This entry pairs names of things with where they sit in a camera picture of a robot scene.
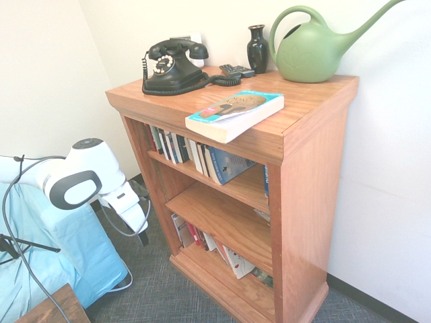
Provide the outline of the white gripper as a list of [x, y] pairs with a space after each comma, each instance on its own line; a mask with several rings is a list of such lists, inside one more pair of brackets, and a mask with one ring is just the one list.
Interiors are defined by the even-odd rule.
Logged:
[[[142, 209], [139, 204], [139, 196], [128, 182], [125, 182], [110, 193], [100, 194], [100, 202], [103, 206], [115, 210], [117, 215], [128, 225], [133, 233], [137, 234], [143, 247], [149, 244], [149, 238], [146, 234], [149, 211]], [[102, 209], [100, 202], [96, 199], [90, 203], [95, 213]]]

